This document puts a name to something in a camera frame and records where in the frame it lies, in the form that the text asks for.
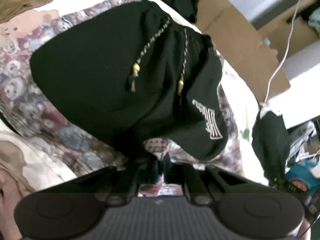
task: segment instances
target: floral patterned cloth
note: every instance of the floral patterned cloth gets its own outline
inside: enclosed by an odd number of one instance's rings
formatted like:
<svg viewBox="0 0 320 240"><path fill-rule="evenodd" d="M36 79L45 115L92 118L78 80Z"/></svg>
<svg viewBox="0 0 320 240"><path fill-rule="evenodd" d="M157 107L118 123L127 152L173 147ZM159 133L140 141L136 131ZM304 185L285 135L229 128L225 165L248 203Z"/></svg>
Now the floral patterned cloth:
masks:
<svg viewBox="0 0 320 240"><path fill-rule="evenodd" d="M54 160L62 160L77 176L105 166L124 165L124 156L111 146L97 140L70 123L44 96L34 83L29 59L36 49L69 28L124 3L140 0L107 0L91 8L65 15L34 29L24 38L9 39L0 47L0 110L8 122L28 142L43 150ZM238 172L242 169L238 130L233 113L219 89L220 109L229 132L226 149L209 162L200 162L168 139L145 142L151 153L169 153L173 161L197 165L217 165Z"/></svg>

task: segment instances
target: white cable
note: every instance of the white cable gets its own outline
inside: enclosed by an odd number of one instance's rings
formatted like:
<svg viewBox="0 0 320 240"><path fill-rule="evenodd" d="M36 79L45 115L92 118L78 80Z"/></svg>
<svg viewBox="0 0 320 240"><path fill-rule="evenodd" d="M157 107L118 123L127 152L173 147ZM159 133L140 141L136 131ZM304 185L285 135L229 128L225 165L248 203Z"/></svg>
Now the white cable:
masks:
<svg viewBox="0 0 320 240"><path fill-rule="evenodd" d="M284 57L283 57L281 63L279 64L278 68L276 69L276 71L272 74L272 76L271 76L270 79L269 79L267 95L266 95L266 99L264 100L264 103L267 102L267 99L268 99L268 96L269 96L269 92L270 92L270 85L271 85L271 82L272 82L273 78L274 78L275 75L278 73L278 71L279 71L280 68L282 67L285 59L287 58L288 51L289 51L289 46L290 46L290 39L291 39L291 36L292 36L292 33L293 33L293 24L294 24L294 20L295 20L296 17L297 17L297 12L298 12L298 9L299 9L300 1L301 1L301 0L298 1L297 6L296 6L296 10L295 10L294 15L293 15L293 17L292 17L291 31L290 31L290 34L289 34L289 37L288 37L287 49L286 49L286 51L285 51L285 54L284 54Z"/></svg>

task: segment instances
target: white printed logo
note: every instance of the white printed logo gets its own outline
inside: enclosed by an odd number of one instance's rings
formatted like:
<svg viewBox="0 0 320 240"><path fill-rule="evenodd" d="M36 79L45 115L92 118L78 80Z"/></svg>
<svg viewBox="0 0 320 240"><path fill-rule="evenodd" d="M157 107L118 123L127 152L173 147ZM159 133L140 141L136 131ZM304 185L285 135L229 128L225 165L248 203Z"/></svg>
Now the white printed logo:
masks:
<svg viewBox="0 0 320 240"><path fill-rule="evenodd" d="M192 100L192 103L199 109L200 113L204 115L204 118L207 121L205 130L210 134L210 139L217 140L223 138L218 129L216 119L214 118L214 110L205 107L194 99Z"/></svg>

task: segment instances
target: round black pad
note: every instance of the round black pad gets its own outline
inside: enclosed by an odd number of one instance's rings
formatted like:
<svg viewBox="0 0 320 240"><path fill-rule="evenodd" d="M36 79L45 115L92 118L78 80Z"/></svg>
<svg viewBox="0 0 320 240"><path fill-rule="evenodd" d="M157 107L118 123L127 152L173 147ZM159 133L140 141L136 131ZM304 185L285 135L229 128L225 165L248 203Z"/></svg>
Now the round black pad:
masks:
<svg viewBox="0 0 320 240"><path fill-rule="evenodd" d="M89 193L35 193L15 209L23 236L68 239L84 234L100 219L103 204Z"/></svg>
<svg viewBox="0 0 320 240"><path fill-rule="evenodd" d="M304 218L303 206L288 193L226 194L217 213L227 228L252 239L289 236Z"/></svg>

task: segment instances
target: black shorts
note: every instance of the black shorts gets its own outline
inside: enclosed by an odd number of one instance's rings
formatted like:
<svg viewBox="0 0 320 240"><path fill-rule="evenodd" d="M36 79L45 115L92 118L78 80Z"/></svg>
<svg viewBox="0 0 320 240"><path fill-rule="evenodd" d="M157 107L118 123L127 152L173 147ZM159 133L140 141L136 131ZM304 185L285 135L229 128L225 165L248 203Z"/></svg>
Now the black shorts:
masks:
<svg viewBox="0 0 320 240"><path fill-rule="evenodd" d="M132 66L168 20L143 53L132 92ZM209 160L228 140L217 97L222 68L210 37L175 23L154 2L124 4L74 26L40 47L30 67L70 122L125 156L145 152L143 142L158 137Z"/></svg>

